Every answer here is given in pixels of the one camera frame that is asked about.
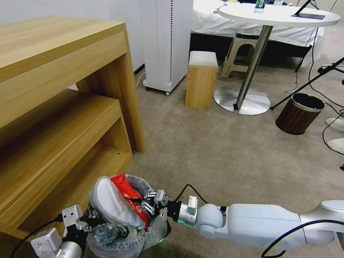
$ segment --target round table base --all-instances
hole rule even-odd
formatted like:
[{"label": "round table base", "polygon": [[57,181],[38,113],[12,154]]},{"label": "round table base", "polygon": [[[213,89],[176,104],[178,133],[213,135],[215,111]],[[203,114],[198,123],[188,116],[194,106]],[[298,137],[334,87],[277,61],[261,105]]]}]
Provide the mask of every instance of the round table base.
[{"label": "round table base", "polygon": [[241,115],[259,115],[269,110],[270,100],[265,93],[248,89],[243,104],[239,110],[234,110],[240,87],[223,86],[215,90],[214,100],[224,109]]}]

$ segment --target wooden shelf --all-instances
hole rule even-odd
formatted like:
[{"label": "wooden shelf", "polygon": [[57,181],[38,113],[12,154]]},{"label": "wooden shelf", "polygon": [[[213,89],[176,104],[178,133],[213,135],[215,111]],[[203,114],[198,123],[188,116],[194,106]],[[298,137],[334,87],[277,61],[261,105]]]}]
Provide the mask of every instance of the wooden shelf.
[{"label": "wooden shelf", "polygon": [[51,103],[57,110],[0,151],[0,222],[14,228],[117,120],[123,120],[116,99],[65,90],[39,108]]},{"label": "wooden shelf", "polygon": [[[133,155],[130,152],[124,152],[120,149],[97,143],[37,206],[18,229],[31,232],[43,223],[42,214],[44,214],[44,220],[49,221],[55,218],[62,209],[77,203],[80,204],[84,211],[87,208],[89,192],[97,179],[101,176],[125,173],[132,159]],[[63,233],[63,223],[55,223],[52,226],[56,227],[60,234]]]},{"label": "wooden shelf", "polygon": [[125,23],[0,26],[0,114],[0,231],[24,238],[145,150]]}]

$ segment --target plastic bottle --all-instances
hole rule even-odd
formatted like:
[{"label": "plastic bottle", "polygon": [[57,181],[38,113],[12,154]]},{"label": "plastic bottle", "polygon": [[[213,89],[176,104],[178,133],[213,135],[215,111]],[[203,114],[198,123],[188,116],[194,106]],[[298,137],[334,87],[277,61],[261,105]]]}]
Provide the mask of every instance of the plastic bottle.
[{"label": "plastic bottle", "polygon": [[257,0],[255,4],[254,12],[262,13],[264,11],[265,4],[266,4],[266,0]]},{"label": "plastic bottle", "polygon": [[273,5],[275,6],[275,5],[282,5],[283,4],[283,0],[275,0],[274,2],[273,2]]},{"label": "plastic bottle", "polygon": [[96,240],[103,245],[113,246],[118,242],[132,240],[137,236],[137,231],[126,226],[101,224],[92,232]]}]

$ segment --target white stool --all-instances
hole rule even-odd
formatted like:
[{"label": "white stool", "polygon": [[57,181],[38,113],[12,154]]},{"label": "white stool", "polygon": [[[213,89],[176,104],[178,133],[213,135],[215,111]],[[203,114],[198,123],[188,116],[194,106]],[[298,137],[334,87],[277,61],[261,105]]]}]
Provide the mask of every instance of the white stool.
[{"label": "white stool", "polygon": [[[257,45],[258,36],[255,35],[246,35],[236,33],[235,37],[232,40],[230,48],[228,50],[228,54],[225,57],[225,61],[223,63],[222,69],[222,76],[228,77],[231,71],[238,71],[238,72],[246,72],[251,57],[254,52],[254,48]],[[253,49],[250,48],[248,56],[238,56],[237,52],[242,45],[251,45]],[[245,64],[237,65],[234,64],[235,61],[244,61]]]},{"label": "white stool", "polygon": [[218,68],[214,52],[190,52],[185,106],[210,107]]}]

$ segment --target table top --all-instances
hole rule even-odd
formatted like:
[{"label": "table top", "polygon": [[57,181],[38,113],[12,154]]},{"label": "table top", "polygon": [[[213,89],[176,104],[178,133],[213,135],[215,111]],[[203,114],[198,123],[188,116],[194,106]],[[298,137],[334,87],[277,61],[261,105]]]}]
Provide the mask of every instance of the table top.
[{"label": "table top", "polygon": [[[113,34],[119,25],[125,28],[124,22],[56,16],[2,25],[0,82],[14,76],[14,70],[23,73],[75,51],[75,48],[102,40]],[[30,60],[30,64],[22,63],[25,60]]]},{"label": "table top", "polygon": [[219,9],[219,14],[231,20],[259,25],[281,27],[326,27],[336,24],[340,16],[323,10],[305,8],[301,13],[325,15],[322,20],[292,17],[300,6],[266,5],[262,13],[254,12],[255,4],[229,3]]}]

